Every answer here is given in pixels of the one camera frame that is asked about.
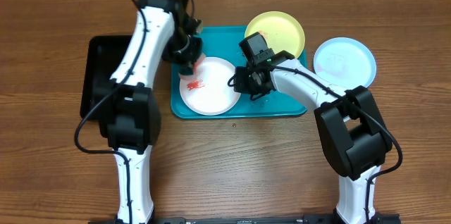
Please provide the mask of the green and pink sponge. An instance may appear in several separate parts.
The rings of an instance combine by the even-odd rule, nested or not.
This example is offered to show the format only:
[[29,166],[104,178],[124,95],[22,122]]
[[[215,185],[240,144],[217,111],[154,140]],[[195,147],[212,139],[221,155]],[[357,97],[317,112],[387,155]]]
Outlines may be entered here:
[[201,65],[203,60],[206,58],[204,53],[201,53],[198,59],[191,63],[189,62],[186,65],[182,65],[180,70],[178,71],[178,75],[182,80],[193,80],[197,78],[198,67]]

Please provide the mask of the white plate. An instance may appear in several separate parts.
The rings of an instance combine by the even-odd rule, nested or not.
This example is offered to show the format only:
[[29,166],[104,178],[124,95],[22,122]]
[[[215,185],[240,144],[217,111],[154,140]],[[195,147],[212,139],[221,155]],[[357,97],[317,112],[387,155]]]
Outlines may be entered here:
[[195,113],[216,116],[229,111],[240,93],[228,86],[235,66],[218,57],[206,57],[197,68],[195,78],[180,80],[180,95],[185,105]]

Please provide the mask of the light blue plate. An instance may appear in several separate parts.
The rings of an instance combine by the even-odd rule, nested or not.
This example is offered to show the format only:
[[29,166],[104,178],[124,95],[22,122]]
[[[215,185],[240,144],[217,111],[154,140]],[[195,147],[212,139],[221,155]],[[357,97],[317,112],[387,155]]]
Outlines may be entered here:
[[347,89],[369,87],[377,72],[370,49],[348,37],[332,38],[321,44],[314,54],[313,67],[319,77]]

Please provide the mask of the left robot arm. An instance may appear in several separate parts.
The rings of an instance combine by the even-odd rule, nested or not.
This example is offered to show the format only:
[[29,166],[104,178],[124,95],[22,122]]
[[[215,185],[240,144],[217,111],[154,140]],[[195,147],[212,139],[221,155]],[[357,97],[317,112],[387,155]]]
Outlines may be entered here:
[[120,63],[104,83],[93,85],[98,121],[118,169],[120,206],[114,223],[150,223],[150,154],[161,128],[154,80],[161,61],[178,64],[192,76],[204,59],[202,22],[187,12],[193,0],[132,0],[137,9],[134,32]]

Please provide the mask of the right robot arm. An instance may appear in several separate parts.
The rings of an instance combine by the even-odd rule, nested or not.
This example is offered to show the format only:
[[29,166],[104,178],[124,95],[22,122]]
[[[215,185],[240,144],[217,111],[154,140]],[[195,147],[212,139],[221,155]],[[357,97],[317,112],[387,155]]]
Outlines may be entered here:
[[235,92],[257,100],[270,92],[292,97],[314,113],[323,154],[339,175],[336,223],[380,223],[373,206],[375,181],[384,171],[393,137],[365,87],[344,89],[306,69],[282,50],[275,53],[255,32],[239,43],[247,63],[228,81]]

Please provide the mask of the teal plastic tray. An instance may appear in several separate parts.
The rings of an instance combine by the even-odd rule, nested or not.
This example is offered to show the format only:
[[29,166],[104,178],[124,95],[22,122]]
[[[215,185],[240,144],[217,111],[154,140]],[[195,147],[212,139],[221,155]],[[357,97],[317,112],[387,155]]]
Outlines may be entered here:
[[[202,51],[207,56],[223,58],[234,66],[243,66],[246,58],[243,56],[239,42],[245,38],[246,27],[241,26],[214,26],[206,27],[200,34],[203,41]],[[179,66],[171,66],[171,109],[172,112],[182,119],[208,119],[192,111],[184,103],[180,95]],[[237,103],[229,111],[217,115],[217,118],[261,118],[300,116],[307,112],[299,102],[280,92],[270,94],[251,101],[248,94],[243,94]]]

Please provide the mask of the black rectangular tray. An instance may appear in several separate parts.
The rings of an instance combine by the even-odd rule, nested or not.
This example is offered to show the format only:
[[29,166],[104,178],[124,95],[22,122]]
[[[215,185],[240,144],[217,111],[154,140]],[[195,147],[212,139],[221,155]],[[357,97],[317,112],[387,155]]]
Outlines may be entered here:
[[130,35],[108,35],[96,36],[89,41],[80,105],[81,118],[112,91],[114,83],[110,83],[110,77],[120,65],[130,40]]

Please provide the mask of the yellow-green plate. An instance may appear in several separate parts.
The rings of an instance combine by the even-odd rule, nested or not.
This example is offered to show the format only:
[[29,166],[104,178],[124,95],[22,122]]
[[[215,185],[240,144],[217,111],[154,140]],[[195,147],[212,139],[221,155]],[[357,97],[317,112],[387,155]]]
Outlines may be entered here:
[[275,53],[285,50],[299,58],[304,51],[305,33],[300,23],[291,15],[268,11],[253,18],[247,25],[245,37],[258,32]]

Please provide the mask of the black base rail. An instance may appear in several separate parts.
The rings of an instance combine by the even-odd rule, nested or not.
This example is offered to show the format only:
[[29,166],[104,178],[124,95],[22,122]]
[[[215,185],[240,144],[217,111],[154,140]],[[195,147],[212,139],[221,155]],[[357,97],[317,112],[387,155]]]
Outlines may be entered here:
[[[152,218],[151,224],[338,224],[344,223],[339,220],[337,213],[331,214],[306,214],[298,218],[209,218],[187,220],[177,218]],[[119,224],[121,220],[90,221],[90,224]],[[400,215],[385,215],[376,213],[370,223],[375,224],[401,224]]]

